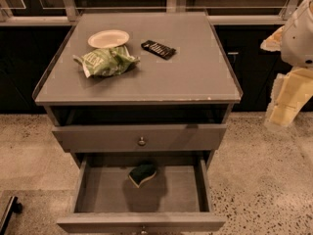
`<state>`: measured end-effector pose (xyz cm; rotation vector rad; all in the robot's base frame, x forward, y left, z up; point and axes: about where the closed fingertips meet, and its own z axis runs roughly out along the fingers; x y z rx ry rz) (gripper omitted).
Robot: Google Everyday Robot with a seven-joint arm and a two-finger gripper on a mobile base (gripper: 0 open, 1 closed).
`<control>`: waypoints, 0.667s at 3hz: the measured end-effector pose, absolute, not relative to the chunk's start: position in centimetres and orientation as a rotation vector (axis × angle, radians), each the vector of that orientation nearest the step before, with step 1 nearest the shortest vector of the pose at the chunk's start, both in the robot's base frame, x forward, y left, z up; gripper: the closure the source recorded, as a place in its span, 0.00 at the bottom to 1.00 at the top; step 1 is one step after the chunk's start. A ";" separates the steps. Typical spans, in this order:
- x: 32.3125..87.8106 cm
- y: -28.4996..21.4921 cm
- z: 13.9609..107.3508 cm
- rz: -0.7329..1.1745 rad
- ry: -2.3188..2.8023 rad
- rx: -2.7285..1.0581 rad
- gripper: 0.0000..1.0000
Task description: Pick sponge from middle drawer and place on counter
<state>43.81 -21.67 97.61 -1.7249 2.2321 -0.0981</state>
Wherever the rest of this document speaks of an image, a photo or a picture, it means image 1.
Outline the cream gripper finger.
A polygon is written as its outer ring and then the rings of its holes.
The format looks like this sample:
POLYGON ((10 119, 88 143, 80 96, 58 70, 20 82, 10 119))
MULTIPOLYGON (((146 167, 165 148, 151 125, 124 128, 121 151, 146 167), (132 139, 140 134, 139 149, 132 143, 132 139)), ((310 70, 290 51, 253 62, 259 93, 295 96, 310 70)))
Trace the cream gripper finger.
POLYGON ((264 124, 267 128, 288 127, 313 97, 313 69, 293 67, 278 73, 271 91, 264 124))
POLYGON ((279 27, 269 37, 262 41, 260 48, 265 51, 275 52, 281 50, 283 27, 279 27))

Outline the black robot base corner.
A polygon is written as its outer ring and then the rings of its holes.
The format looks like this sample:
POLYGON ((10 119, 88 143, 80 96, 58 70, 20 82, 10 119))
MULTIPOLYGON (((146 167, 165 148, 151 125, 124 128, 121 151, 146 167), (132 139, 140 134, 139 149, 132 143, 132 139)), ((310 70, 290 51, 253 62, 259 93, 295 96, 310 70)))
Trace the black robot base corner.
POLYGON ((13 213, 22 213, 23 206, 19 202, 19 198, 12 196, 4 210, 0 221, 0 235, 4 235, 13 213))

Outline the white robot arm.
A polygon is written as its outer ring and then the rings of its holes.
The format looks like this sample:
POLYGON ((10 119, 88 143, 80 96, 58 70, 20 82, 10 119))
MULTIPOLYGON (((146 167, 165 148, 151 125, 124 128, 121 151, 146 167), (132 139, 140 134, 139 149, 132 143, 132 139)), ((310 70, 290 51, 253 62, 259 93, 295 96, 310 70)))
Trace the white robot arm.
POLYGON ((313 0, 303 0, 260 48, 280 51, 282 61, 291 65, 287 74, 277 74, 265 115, 265 126, 278 130, 288 127, 313 97, 313 0))

